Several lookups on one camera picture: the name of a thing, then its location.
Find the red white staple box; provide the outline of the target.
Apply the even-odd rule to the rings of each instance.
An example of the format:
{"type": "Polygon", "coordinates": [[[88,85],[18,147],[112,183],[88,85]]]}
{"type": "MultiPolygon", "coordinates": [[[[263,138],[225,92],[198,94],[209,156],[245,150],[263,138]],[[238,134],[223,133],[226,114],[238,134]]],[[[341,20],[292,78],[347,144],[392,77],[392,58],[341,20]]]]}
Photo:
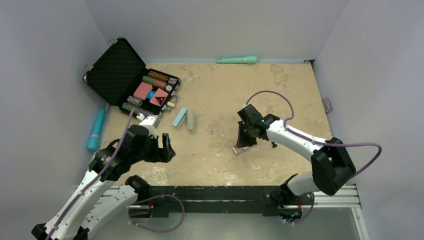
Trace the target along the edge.
{"type": "Polygon", "coordinates": [[[249,148],[251,148],[250,146],[244,146],[244,147],[237,147],[237,146],[233,146],[231,149],[234,152],[235,155],[239,155],[242,152],[248,150],[249,148]]]}

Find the light blue stapler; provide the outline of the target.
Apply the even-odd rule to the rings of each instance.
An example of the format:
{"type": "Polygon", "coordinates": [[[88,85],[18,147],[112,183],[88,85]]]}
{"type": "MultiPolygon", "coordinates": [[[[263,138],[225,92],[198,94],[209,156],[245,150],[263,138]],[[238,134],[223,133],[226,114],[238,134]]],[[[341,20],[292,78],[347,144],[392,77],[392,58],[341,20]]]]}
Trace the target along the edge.
{"type": "Polygon", "coordinates": [[[176,117],[174,118],[172,122],[172,126],[175,129],[178,129],[181,124],[184,122],[184,120],[187,118],[188,109],[186,107],[182,107],[176,117]]]}

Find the green stapler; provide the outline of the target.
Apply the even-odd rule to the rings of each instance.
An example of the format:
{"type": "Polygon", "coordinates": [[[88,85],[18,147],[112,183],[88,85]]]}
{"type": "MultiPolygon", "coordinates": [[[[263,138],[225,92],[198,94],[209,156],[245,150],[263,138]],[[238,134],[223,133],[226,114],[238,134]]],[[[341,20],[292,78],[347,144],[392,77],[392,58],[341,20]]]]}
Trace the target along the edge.
{"type": "Polygon", "coordinates": [[[187,110],[187,131],[193,133],[195,130],[195,115],[192,109],[187,110]]]}

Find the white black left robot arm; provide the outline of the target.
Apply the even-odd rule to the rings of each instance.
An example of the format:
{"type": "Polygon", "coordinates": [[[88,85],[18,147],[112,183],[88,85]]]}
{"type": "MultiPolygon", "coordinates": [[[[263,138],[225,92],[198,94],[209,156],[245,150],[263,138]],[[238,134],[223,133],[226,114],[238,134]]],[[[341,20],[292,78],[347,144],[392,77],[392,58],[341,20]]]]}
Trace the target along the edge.
{"type": "Polygon", "coordinates": [[[37,240],[80,240],[91,231],[84,220],[93,222],[90,216],[99,198],[131,166],[144,161],[168,163],[176,155],[168,133],[162,134],[162,147],[153,126],[132,125],[125,135],[100,149],[89,164],[81,183],[62,207],[48,222],[33,227],[31,234],[37,240]]]}

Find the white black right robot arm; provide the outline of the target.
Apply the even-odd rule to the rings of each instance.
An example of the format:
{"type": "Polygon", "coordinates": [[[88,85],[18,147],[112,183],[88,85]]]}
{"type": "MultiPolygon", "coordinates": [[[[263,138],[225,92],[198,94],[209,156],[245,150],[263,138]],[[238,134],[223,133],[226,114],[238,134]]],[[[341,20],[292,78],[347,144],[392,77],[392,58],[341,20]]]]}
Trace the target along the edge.
{"type": "Polygon", "coordinates": [[[273,114],[263,116],[252,104],[237,114],[240,121],[234,150],[252,147],[262,139],[287,147],[310,162],[310,172],[294,174],[280,186],[280,196],[288,204],[312,192],[333,196],[357,172],[346,147],[336,137],[326,140],[306,134],[273,114]]]}

